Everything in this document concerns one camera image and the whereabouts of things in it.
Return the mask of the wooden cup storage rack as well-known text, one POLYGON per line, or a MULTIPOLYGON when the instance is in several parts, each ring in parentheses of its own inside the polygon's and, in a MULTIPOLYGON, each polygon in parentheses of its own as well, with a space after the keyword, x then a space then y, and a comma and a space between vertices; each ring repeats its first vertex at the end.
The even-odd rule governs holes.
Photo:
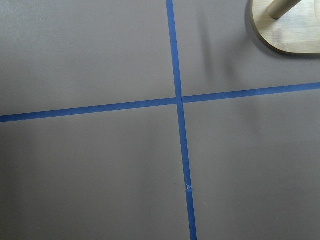
POLYGON ((250 13, 259 38, 277 52, 320 54, 318 0, 252 0, 250 13))

